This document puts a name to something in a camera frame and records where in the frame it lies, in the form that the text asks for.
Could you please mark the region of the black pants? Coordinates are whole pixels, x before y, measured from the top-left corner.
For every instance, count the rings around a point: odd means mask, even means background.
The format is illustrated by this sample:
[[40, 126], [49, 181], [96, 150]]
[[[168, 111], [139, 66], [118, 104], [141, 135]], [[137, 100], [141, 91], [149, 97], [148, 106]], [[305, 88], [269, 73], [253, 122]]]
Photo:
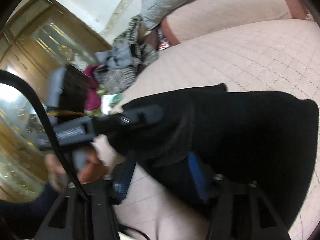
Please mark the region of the black pants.
[[107, 136], [182, 202], [210, 218], [188, 167], [193, 152], [206, 176], [256, 182], [286, 227], [304, 202], [317, 155], [319, 109], [310, 99], [278, 91], [229, 92], [224, 84], [137, 98], [123, 112], [163, 109], [153, 125], [124, 127]]

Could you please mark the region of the magenta garment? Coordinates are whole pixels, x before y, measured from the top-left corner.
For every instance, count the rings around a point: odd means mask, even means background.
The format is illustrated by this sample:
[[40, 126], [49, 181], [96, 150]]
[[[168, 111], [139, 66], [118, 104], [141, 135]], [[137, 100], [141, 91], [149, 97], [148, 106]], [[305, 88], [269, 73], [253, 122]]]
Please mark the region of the magenta garment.
[[88, 77], [89, 88], [87, 91], [87, 99], [85, 102], [85, 110], [91, 111], [94, 108], [94, 91], [99, 86], [99, 83], [96, 81], [93, 72], [96, 68], [98, 68], [99, 64], [92, 64], [86, 67], [82, 72]]

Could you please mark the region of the green floral fabric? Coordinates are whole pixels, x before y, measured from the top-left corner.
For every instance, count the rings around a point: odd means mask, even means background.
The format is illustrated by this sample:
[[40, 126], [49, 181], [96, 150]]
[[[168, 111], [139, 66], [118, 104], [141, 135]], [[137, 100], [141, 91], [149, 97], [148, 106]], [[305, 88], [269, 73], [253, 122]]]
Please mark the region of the green floral fabric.
[[107, 94], [106, 87], [100, 84], [94, 91], [94, 108], [92, 110], [94, 116], [101, 116], [102, 97]]

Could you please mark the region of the white glove green cuff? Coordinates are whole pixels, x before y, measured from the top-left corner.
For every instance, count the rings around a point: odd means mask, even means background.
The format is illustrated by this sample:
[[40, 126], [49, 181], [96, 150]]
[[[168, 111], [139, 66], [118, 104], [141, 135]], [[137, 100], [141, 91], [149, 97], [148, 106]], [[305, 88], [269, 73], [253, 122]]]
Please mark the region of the white glove green cuff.
[[121, 93], [106, 94], [101, 97], [101, 112], [105, 115], [111, 113], [115, 105], [121, 102], [123, 95]]

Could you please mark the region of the houndstooth tweed garment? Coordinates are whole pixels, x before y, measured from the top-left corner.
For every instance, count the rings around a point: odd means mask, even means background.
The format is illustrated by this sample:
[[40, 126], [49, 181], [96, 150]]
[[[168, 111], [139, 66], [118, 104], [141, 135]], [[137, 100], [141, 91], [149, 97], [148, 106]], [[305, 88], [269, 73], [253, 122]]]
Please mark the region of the houndstooth tweed garment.
[[109, 94], [125, 91], [158, 59], [158, 44], [157, 31], [147, 31], [142, 16], [134, 16], [110, 50], [95, 53], [100, 66], [93, 71], [94, 78]]

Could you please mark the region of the wooden glass cabinet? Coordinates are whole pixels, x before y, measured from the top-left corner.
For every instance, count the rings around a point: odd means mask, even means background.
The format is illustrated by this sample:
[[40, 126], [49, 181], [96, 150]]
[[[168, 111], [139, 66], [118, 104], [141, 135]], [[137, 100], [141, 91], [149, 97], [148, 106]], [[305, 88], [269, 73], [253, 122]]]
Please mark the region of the wooden glass cabinet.
[[[72, 64], [83, 69], [110, 45], [55, 0], [21, 2], [1, 31], [1, 70], [17, 75], [46, 101], [54, 70]], [[28, 100], [1, 85], [1, 198], [26, 202], [47, 180], [44, 154], [34, 145], [42, 131]]]

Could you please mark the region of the grey-blue garment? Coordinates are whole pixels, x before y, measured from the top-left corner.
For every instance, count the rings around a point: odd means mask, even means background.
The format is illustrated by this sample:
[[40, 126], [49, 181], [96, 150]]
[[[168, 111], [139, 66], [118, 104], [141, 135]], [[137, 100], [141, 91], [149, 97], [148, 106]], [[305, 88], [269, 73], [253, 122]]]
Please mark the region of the grey-blue garment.
[[123, 69], [131, 66], [133, 57], [128, 43], [117, 44], [111, 50], [99, 51], [95, 57], [100, 64], [112, 69]]

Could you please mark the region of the colourful small package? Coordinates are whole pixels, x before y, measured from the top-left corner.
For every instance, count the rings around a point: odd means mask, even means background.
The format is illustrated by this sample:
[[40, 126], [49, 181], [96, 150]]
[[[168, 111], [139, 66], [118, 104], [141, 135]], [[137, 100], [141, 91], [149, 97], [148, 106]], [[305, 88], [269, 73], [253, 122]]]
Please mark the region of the colourful small package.
[[163, 31], [161, 30], [160, 27], [157, 27], [156, 29], [157, 34], [158, 34], [158, 49], [159, 50], [165, 50], [170, 47], [170, 41], [164, 36]]

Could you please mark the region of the pink quilted bed cover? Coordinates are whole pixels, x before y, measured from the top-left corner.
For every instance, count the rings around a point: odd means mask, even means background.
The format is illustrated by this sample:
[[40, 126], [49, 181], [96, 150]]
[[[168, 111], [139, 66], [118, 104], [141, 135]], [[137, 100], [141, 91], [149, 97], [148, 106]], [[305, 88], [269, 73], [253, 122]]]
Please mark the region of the pink quilted bed cover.
[[[278, 90], [319, 102], [319, 26], [307, 20], [246, 24], [161, 51], [122, 103], [187, 87], [225, 83], [231, 92]], [[136, 167], [127, 199], [115, 207], [151, 239], [204, 239], [208, 223]]]

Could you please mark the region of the pink quilted bolster pillow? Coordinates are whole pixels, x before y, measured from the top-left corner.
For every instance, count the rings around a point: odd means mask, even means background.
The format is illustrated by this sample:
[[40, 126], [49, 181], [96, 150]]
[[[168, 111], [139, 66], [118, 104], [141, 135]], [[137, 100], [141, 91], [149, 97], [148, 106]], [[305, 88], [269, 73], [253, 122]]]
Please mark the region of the pink quilted bolster pillow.
[[161, 22], [171, 45], [239, 25], [272, 20], [312, 20], [302, 0], [195, 0]]

